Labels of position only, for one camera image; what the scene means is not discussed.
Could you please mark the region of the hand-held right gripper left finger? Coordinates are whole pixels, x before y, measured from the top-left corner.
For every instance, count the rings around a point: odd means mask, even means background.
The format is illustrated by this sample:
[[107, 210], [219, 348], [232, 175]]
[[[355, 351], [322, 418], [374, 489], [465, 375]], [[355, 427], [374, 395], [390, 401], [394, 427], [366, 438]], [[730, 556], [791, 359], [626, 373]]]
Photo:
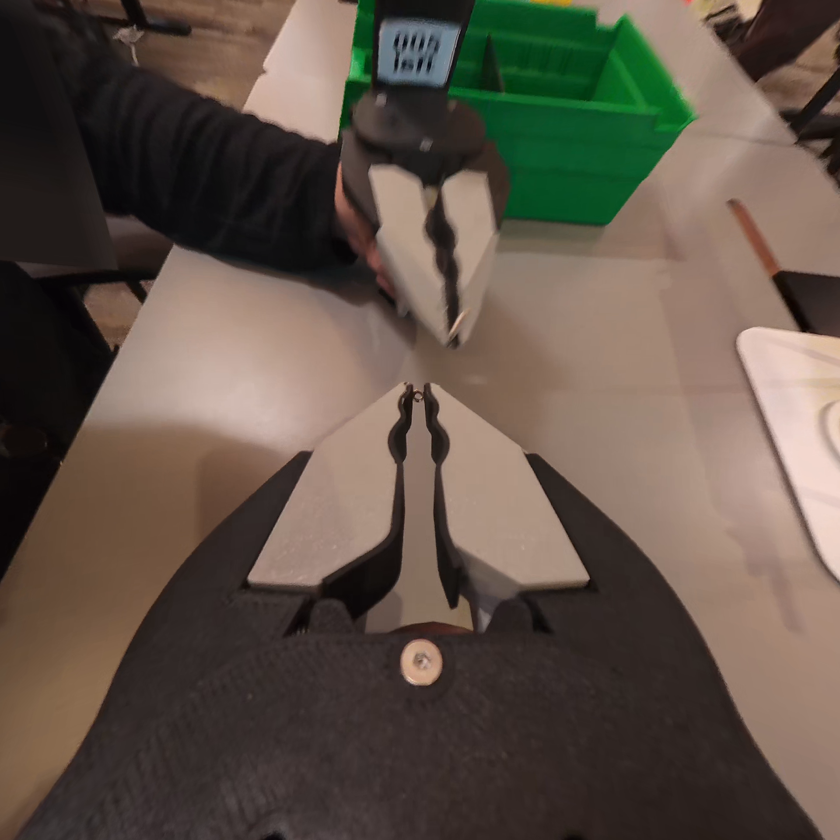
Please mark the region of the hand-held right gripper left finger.
[[248, 587], [341, 602], [353, 619], [402, 570], [414, 388], [401, 383], [325, 437], [248, 574]]

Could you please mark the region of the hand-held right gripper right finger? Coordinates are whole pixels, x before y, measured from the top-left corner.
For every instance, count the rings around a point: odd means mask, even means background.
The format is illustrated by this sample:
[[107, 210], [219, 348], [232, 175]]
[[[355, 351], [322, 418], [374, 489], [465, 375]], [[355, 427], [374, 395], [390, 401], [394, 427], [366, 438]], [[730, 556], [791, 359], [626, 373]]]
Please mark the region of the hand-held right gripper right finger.
[[591, 576], [524, 449], [440, 385], [425, 384], [423, 404], [447, 602], [465, 598], [485, 632], [505, 601], [585, 588]]

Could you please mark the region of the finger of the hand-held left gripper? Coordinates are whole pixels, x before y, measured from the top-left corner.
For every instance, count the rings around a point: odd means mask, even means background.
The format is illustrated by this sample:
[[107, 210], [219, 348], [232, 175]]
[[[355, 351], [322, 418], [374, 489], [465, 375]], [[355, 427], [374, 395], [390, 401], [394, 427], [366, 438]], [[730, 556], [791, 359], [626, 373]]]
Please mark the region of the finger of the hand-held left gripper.
[[[483, 308], [495, 263], [499, 229], [488, 176], [464, 170], [441, 186], [436, 203], [436, 260], [444, 280], [445, 346], [466, 343]], [[469, 309], [458, 336], [448, 340], [458, 316]]]
[[439, 244], [430, 234], [436, 222], [452, 230], [438, 201], [437, 186], [426, 186], [414, 173], [396, 164], [373, 164], [371, 193], [380, 226], [375, 241], [392, 280], [397, 310], [411, 315], [443, 346], [459, 344], [457, 291], [448, 284], [438, 258], [451, 256], [453, 246]]

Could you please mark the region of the person's left forearm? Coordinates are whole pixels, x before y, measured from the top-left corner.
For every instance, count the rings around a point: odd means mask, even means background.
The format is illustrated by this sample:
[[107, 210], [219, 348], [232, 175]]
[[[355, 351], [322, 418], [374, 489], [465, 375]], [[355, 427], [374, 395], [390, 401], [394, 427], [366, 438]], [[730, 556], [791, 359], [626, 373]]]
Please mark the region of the person's left forearm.
[[340, 148], [112, 56], [64, 70], [104, 210], [175, 244], [274, 270], [356, 261], [340, 233]]

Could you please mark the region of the person's left hand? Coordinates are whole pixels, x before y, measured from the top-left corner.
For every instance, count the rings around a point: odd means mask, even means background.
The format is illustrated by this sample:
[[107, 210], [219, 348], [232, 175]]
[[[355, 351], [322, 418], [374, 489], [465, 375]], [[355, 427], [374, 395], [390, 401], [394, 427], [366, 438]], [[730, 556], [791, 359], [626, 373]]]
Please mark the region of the person's left hand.
[[392, 304], [396, 304], [396, 289], [378, 250], [375, 232], [365, 217], [357, 212], [344, 191], [341, 164], [337, 169], [333, 200], [340, 236], [371, 269], [382, 294]]

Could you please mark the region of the green plastic bin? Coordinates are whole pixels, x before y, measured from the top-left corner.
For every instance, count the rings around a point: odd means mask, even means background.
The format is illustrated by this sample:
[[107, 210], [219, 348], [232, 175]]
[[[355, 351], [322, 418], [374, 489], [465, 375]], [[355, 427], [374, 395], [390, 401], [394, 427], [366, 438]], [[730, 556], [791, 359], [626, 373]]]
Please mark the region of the green plastic bin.
[[[695, 113], [629, 16], [606, 27], [585, 7], [475, 4], [449, 96], [478, 111], [507, 167], [503, 218], [609, 224]], [[371, 82], [358, 15], [343, 131]]]

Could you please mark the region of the black stand foot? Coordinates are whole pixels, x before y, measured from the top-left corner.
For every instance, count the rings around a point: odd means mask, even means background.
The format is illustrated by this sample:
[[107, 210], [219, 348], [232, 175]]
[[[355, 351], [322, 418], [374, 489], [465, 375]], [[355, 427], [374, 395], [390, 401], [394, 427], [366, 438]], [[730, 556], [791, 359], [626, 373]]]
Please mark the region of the black stand foot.
[[186, 21], [171, 17], [150, 16], [141, 1], [118, 1], [122, 15], [116, 16], [102, 12], [94, 12], [93, 16], [103, 24], [115, 28], [128, 28], [145, 33], [166, 35], [178, 38], [190, 37], [193, 27]]

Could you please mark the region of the white tray with stand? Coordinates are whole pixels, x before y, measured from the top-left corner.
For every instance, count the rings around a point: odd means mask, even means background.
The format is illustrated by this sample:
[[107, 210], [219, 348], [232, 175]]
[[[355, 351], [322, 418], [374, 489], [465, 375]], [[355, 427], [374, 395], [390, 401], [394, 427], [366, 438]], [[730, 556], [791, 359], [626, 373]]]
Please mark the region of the white tray with stand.
[[818, 425], [839, 399], [839, 338], [753, 327], [736, 349], [820, 561], [839, 579], [839, 465]]

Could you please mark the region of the person's dark clothed body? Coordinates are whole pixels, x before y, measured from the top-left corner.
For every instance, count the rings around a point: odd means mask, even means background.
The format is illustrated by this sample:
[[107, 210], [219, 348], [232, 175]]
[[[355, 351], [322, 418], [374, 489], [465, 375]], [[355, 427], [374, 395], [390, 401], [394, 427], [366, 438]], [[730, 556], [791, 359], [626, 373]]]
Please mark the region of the person's dark clothed body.
[[1, 574], [23, 541], [113, 362], [75, 288], [1, 267], [2, 437], [35, 436], [24, 454], [2, 441]]

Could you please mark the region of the black pad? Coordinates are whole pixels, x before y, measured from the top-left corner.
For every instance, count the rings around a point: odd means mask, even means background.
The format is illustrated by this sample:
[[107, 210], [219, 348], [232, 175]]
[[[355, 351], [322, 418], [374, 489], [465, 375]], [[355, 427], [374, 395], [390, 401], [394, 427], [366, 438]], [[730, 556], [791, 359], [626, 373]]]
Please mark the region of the black pad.
[[799, 330], [839, 337], [838, 276], [780, 270], [773, 283]]

